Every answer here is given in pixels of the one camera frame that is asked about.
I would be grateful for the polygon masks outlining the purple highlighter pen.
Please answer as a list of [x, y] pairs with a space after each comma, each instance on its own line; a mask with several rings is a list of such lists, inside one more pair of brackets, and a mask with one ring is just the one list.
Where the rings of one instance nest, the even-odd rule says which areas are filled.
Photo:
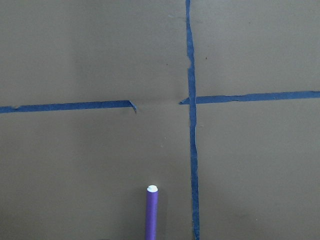
[[158, 196], [158, 187], [149, 185], [146, 189], [145, 240], [157, 237]]

